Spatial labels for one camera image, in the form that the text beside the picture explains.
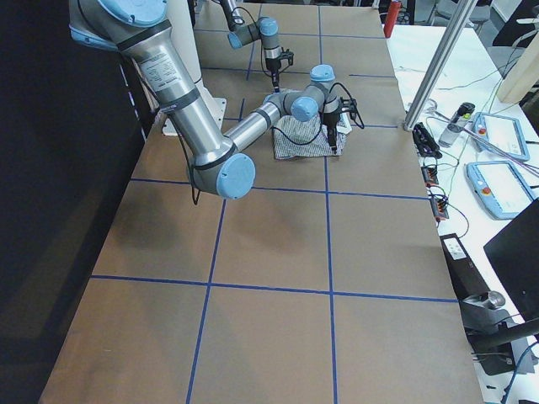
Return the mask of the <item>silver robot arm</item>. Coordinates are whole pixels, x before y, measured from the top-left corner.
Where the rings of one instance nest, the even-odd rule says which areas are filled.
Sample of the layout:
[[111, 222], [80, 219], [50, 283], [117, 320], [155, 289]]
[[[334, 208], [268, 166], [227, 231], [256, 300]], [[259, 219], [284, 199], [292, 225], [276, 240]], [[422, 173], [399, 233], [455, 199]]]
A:
[[228, 27], [228, 41], [233, 49], [240, 49], [245, 45], [261, 42], [261, 50], [266, 69], [269, 71], [272, 87], [275, 93], [280, 92], [280, 69], [281, 61], [286, 58], [285, 50], [280, 46], [279, 26], [271, 17], [260, 17], [247, 24], [240, 11], [251, 14], [246, 8], [238, 6], [235, 1], [218, 1]]
[[181, 53], [173, 45], [173, 26], [168, 20], [169, 1], [71, 1], [70, 30], [79, 44], [118, 52], [133, 59], [161, 111], [171, 120], [180, 139], [193, 190], [239, 199], [252, 187], [256, 169], [243, 150], [253, 144], [279, 119], [290, 115], [306, 122], [319, 116], [327, 128], [331, 147], [336, 146], [336, 126], [344, 102], [335, 91], [330, 65], [317, 65], [302, 91], [283, 93], [279, 86], [283, 60], [293, 54], [280, 46], [275, 19], [261, 17], [246, 24], [234, 1], [222, 1], [229, 28], [228, 40], [239, 49], [258, 41], [264, 51], [274, 93], [228, 132], [221, 132], [200, 94]]

